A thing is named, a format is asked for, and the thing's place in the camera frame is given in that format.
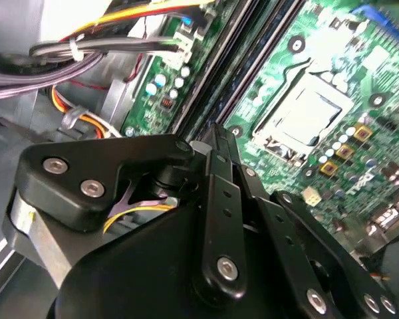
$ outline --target orange wire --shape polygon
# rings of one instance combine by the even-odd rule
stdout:
[[[66,106],[63,103],[63,101],[59,98],[59,96],[56,94],[56,89],[55,88],[52,88],[52,95],[53,95],[53,100],[55,100],[54,102],[56,102],[56,103],[53,103],[55,105],[55,107],[59,111],[61,111],[62,113],[67,113],[68,112],[68,106]],[[82,115],[80,117],[80,120],[85,121],[85,122],[90,123],[93,126],[95,126],[96,135],[98,136],[98,138],[104,138],[105,137],[105,135],[106,135],[105,129],[103,128],[102,125],[100,125],[99,122],[97,122],[96,120],[94,120],[94,119],[92,119],[92,118],[90,118],[88,116],[85,116],[85,115]]]

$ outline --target metal screw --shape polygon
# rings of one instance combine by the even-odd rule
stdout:
[[[378,307],[377,303],[369,294],[364,294],[365,303],[370,307],[370,309],[376,314],[380,313],[380,307]]]
[[[247,167],[247,169],[245,169],[245,171],[247,172],[248,175],[250,175],[251,177],[255,176],[255,171],[253,171],[251,168]]]
[[[217,261],[217,269],[224,279],[234,281],[238,278],[238,268],[229,258],[221,257]]]
[[[126,131],[124,131],[128,138],[131,138],[134,135],[134,128],[132,126],[128,126]]]
[[[317,312],[319,312],[320,314],[324,314],[325,312],[327,312],[327,304],[325,304],[325,300],[320,296],[318,292],[316,292],[316,290],[309,289],[306,295],[310,304]]]
[[[176,146],[179,150],[182,150],[184,152],[190,152],[190,150],[191,150],[191,148],[186,143],[183,143],[182,141],[176,141]]]
[[[282,194],[282,198],[284,199],[284,201],[286,201],[287,203],[292,203],[293,201],[291,201],[291,197],[289,197],[287,194]]]
[[[68,170],[68,165],[60,158],[48,158],[43,162],[43,168],[52,174],[63,174]]]
[[[391,303],[390,300],[387,299],[387,297],[381,296],[381,303],[387,309],[387,311],[389,311],[392,314],[396,313],[396,308],[393,306],[393,303]]]
[[[105,187],[93,179],[81,183],[81,191],[89,197],[98,198],[105,194]]]

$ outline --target mounting hole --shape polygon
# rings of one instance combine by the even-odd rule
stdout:
[[[384,105],[387,101],[387,95],[385,93],[376,93],[371,95],[368,103],[372,108],[379,108]]]
[[[303,52],[306,48],[306,40],[301,35],[295,35],[288,41],[288,50],[291,53],[297,54]]]
[[[217,155],[217,158],[219,159],[219,161],[226,163],[226,159],[222,155]]]
[[[290,237],[286,236],[286,237],[285,237],[285,240],[287,241],[287,244],[288,244],[288,245],[294,246],[293,240],[292,240]]]
[[[240,138],[244,134],[244,130],[241,126],[234,125],[228,129],[236,138]]]
[[[232,213],[230,210],[227,208],[223,210],[223,214],[225,214],[226,217],[232,217]]]

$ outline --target gray wire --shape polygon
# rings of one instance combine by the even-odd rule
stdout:
[[[0,87],[0,99],[10,98],[12,96],[16,96],[33,90],[38,90],[40,88],[45,88],[70,80],[71,78],[74,78],[97,65],[102,60],[102,58],[103,55],[100,53],[88,55],[83,59],[83,61],[62,68],[62,76],[55,80],[48,80],[42,83],[29,85],[2,86]]]
[[[144,45],[162,45],[166,41],[172,41],[173,38],[169,37],[155,37],[149,39],[129,38],[129,37],[111,37],[104,39],[80,40],[76,42],[77,49],[80,51],[106,47],[127,46],[127,49],[136,50],[136,45],[140,46],[142,50]],[[71,47],[69,43],[45,43],[39,44],[31,48],[31,56],[43,56],[48,54],[59,54],[62,52],[70,52]]]

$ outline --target cable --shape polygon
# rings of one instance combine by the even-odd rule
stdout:
[[[76,105],[73,104],[72,102],[68,101],[61,93],[59,93],[58,90],[54,90],[55,94],[57,97],[63,101],[67,106],[70,106],[72,108],[75,108]],[[105,121],[103,118],[100,116],[97,116],[95,113],[92,112],[87,112],[87,116],[90,116],[93,120],[96,120],[98,123],[100,123],[103,127],[105,127],[113,136],[116,138],[122,138],[121,133],[111,124],[109,124],[107,121]]]
[[[122,213],[118,213],[114,216],[112,216],[111,218],[109,218],[104,225],[104,234],[106,233],[106,231],[109,229],[109,227],[111,227],[111,225],[121,216],[127,215],[129,213],[133,213],[135,211],[164,211],[167,212],[171,209],[175,208],[174,206],[170,206],[170,205],[157,205],[157,206],[143,206],[143,207],[135,207],[135,208],[131,208],[127,211],[123,211]]]
[[[68,106],[65,106],[65,105],[63,104],[63,102],[61,101],[61,99],[57,96],[57,92],[56,92],[56,87],[55,87],[55,86],[52,87],[51,97],[52,97],[53,105],[54,105],[59,111],[61,111],[62,113],[67,113],[67,112],[68,112]],[[98,138],[104,138],[104,137],[106,136],[105,129],[104,129],[103,126],[102,126],[99,122],[97,122],[96,120],[94,120],[94,119],[92,119],[92,118],[90,118],[90,117],[88,117],[88,116],[85,116],[85,115],[82,115],[82,116],[80,117],[80,120],[85,121],[85,122],[87,122],[87,123],[90,123],[90,124],[94,125],[94,126],[96,127],[96,129],[99,130],[99,134],[97,134],[97,135],[98,135]]]
[[[12,86],[0,86],[0,99],[9,98],[18,94],[30,92],[33,90],[38,90],[40,88],[45,88],[48,86],[52,86],[61,82],[65,82],[70,80],[87,70],[90,70],[92,67],[96,66],[101,60],[102,54],[90,54],[84,58],[81,62],[72,63],[67,67],[61,69],[61,77],[47,80],[42,83],[28,84],[28,85],[12,85]]]
[[[104,39],[79,40],[76,42],[78,51],[91,53],[100,51],[124,52],[154,52],[154,51],[173,51],[178,50],[178,41],[170,37],[154,37],[149,39],[129,38],[129,37],[107,37]],[[72,48],[69,42],[59,43],[39,43],[30,48],[29,54],[34,57],[59,59],[63,56],[72,58]]]
[[[94,84],[87,84],[87,83],[82,83],[76,80],[69,80],[68,82],[73,83],[74,85],[81,86],[83,88],[91,88],[93,90],[100,90],[100,91],[107,91],[109,90],[109,86],[100,86],[100,85],[94,85]]]
[[[145,15],[154,15],[165,13],[166,11],[173,11],[175,9],[181,9],[185,7],[193,7],[198,5],[203,5],[206,3],[214,2],[215,0],[169,0],[160,3],[150,3],[148,5],[140,5],[137,7],[121,10],[115,13],[105,14],[103,17],[99,18],[97,21],[89,22],[82,27],[78,28],[74,33],[65,37],[63,41],[76,37],[79,34],[85,33],[91,28],[100,27],[104,23],[114,22],[121,19],[131,19],[134,17],[143,17]]]

